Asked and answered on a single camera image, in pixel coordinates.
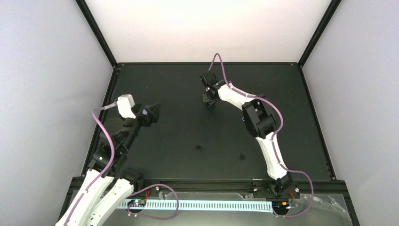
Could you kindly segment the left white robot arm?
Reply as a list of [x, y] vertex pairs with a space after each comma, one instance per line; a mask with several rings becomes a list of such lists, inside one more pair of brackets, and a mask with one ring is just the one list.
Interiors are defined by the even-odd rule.
[[56, 225], [102, 226], [142, 186], [141, 173], [121, 168], [139, 130], [157, 123], [160, 110], [161, 103], [141, 107], [120, 99], [92, 111], [101, 129], [100, 142], [80, 189]]

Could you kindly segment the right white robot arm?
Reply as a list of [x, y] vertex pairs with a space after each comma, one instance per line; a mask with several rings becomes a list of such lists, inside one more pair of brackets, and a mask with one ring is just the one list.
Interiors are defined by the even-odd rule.
[[225, 101], [240, 109], [248, 133], [256, 139], [263, 153], [267, 173], [271, 178], [268, 191], [274, 197], [281, 197], [292, 183], [291, 173], [287, 170], [279, 145], [277, 134], [280, 125], [280, 114], [264, 96], [255, 96], [218, 80], [214, 73], [206, 72], [200, 76], [205, 86], [202, 93], [203, 102], [209, 106], [218, 101]]

